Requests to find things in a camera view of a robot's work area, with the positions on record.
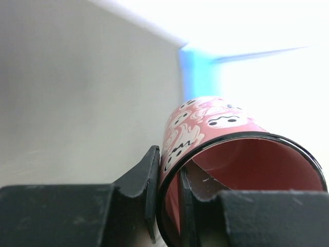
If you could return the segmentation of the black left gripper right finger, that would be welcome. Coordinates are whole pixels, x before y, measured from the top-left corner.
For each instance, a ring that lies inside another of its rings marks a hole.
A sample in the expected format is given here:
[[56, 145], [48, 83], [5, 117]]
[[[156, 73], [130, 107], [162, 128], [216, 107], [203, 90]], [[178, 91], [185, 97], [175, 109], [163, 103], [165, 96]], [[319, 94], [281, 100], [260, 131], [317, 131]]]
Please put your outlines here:
[[198, 168], [180, 171], [182, 246], [328, 246], [328, 194], [230, 190]]

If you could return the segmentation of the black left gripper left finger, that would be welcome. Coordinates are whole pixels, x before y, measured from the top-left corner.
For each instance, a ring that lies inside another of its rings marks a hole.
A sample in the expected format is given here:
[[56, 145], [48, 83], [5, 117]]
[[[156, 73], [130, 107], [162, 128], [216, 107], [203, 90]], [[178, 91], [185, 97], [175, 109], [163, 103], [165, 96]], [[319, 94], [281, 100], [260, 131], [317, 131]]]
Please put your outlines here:
[[1, 188], [1, 246], [153, 246], [160, 152], [110, 184]]

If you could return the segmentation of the pink mug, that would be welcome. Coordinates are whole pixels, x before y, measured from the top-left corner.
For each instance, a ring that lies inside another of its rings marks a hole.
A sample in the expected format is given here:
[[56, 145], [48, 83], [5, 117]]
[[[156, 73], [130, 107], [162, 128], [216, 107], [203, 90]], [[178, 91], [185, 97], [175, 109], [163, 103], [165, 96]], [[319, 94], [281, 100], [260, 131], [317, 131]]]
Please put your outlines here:
[[322, 168], [296, 142], [259, 126], [244, 110], [215, 96], [190, 99], [166, 123], [156, 218], [167, 246], [180, 245], [178, 178], [206, 172], [234, 190], [327, 191]]

